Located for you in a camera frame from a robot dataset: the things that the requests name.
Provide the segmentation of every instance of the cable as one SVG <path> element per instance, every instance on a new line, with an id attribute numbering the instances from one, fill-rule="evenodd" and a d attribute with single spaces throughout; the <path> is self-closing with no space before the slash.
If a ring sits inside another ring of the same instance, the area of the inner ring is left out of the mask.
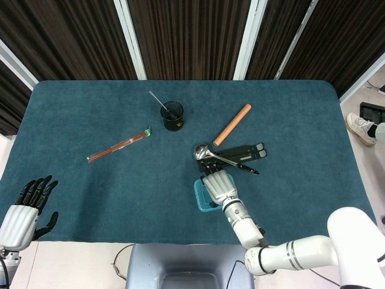
<path id="1" fill-rule="evenodd" d="M 233 269 L 231 270 L 231 273 L 230 273 L 230 276 L 229 276 L 229 280 L 227 280 L 226 289 L 229 289 L 230 280 L 231 280 L 231 277 L 233 276 L 234 269 L 235 269 L 235 266 L 236 266 L 236 263 L 237 263 L 237 262 L 242 263 L 243 265 L 245 264 L 245 263 L 243 263 L 243 262 L 240 261 L 240 260 L 235 260 Z"/>
<path id="2" fill-rule="evenodd" d="M 10 279 L 8 277 L 8 270 L 7 270 L 7 266 L 5 265 L 5 262 L 2 259 L 2 257 L 0 257 L 0 263 L 1 263 L 2 269 L 4 271 L 4 275 L 5 275 L 5 287 L 3 287 L 1 285 L 0 286 L 1 286 L 1 288 L 10 289 Z"/>
<path id="3" fill-rule="evenodd" d="M 329 282 L 331 282 L 331 283 L 333 283 L 334 285 L 337 285 L 337 286 L 339 287 L 339 284 L 338 284 L 338 283 L 335 283 L 335 281 L 332 281 L 332 280 L 330 280 L 330 279 L 327 279 L 326 277 L 324 277 L 323 275 L 321 275 L 321 274 L 315 272 L 315 271 L 312 270 L 312 269 L 309 269 L 309 270 L 312 271 L 315 275 L 318 275 L 319 277 L 324 278 L 325 280 L 327 280 L 327 281 L 329 281 Z"/>
<path id="4" fill-rule="evenodd" d="M 374 89 L 380 89 L 379 87 L 377 86 L 374 86 L 373 84 L 371 84 L 368 80 L 366 81 L 371 87 L 373 87 Z"/>
<path id="5" fill-rule="evenodd" d="M 116 263 L 116 259 L 118 258 L 119 254 L 126 248 L 128 247 L 131 247 L 133 246 L 134 244 L 130 244 L 130 245 L 127 245 L 126 247 L 122 248 L 115 256 L 115 259 L 114 259 L 114 262 L 111 264 L 113 266 L 113 268 L 115 269 L 115 272 L 116 272 L 116 275 L 118 275 L 119 277 L 121 277 L 123 280 L 127 280 L 126 277 L 124 277 L 120 271 L 119 271 L 119 268 L 115 265 Z"/>

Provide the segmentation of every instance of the person's foot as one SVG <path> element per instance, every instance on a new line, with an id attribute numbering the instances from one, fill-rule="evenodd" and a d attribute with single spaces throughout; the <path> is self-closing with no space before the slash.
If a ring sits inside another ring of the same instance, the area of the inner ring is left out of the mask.
<path id="1" fill-rule="evenodd" d="M 360 141 L 366 146 L 373 146 L 377 142 L 375 138 L 368 136 L 368 130 L 373 124 L 374 122 L 365 120 L 354 113 L 349 113 L 346 116 L 346 127 L 358 136 Z"/>

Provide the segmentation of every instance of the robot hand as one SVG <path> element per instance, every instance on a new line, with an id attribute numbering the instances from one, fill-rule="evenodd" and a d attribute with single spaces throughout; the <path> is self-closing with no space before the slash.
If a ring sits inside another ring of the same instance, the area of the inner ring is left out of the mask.
<path id="1" fill-rule="evenodd" d="M 49 194 L 58 184 L 58 181 L 54 181 L 47 185 L 51 179 L 52 176 L 47 176 L 45 179 L 27 183 L 16 203 L 9 208 L 0 228 L 0 247 L 5 251 L 3 255 L 9 251 L 24 250 L 31 241 L 47 234 L 55 226 L 58 212 L 51 215 L 50 221 L 44 228 L 35 229 Z"/>

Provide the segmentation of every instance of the teal felt surface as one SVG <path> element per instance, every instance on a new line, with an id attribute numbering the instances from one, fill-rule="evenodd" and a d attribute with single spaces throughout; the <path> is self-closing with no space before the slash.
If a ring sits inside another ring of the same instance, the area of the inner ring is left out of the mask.
<path id="1" fill-rule="evenodd" d="M 185 124 L 163 127 L 159 104 L 178 101 Z M 268 156 L 229 167 L 266 239 L 279 244 L 327 234 L 333 210 L 373 218 L 338 98 L 324 81 L 43 81 L 31 96 L 0 183 L 5 215 L 31 179 L 59 184 L 39 220 L 59 219 L 42 240 L 238 244 L 223 213 L 197 207 L 192 151 L 212 141 L 246 104 L 252 110 L 220 149 L 264 142 Z M 152 135 L 93 163 L 86 157 L 139 134 Z"/>

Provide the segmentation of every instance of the white floor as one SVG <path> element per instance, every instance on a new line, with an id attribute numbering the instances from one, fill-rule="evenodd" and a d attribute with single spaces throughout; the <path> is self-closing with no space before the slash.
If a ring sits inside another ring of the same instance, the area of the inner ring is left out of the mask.
<path id="1" fill-rule="evenodd" d="M 373 85 L 385 84 L 385 67 L 372 78 Z M 385 106 L 385 96 L 374 89 L 361 88 L 342 106 L 345 116 L 353 111 L 359 113 L 359 104 L 370 102 Z M 381 216 L 385 216 L 385 144 L 373 148 L 362 145 L 350 134 L 357 165 L 372 204 L 380 229 Z M 12 141 L 0 138 L 0 177 L 12 146 Z M 123 289 L 125 282 L 115 274 L 111 263 L 116 253 L 126 244 L 120 243 L 77 243 L 77 242 L 32 242 L 29 248 L 20 253 L 22 262 L 11 285 L 12 289 Z M 120 271 L 127 272 L 131 248 L 120 254 L 117 265 Z M 339 282 L 336 266 L 318 268 L 316 271 L 329 279 Z M 282 289 L 328 289 L 337 288 L 314 273 L 304 270 L 292 272 L 279 270 L 274 275 L 255 278 L 256 288 Z"/>

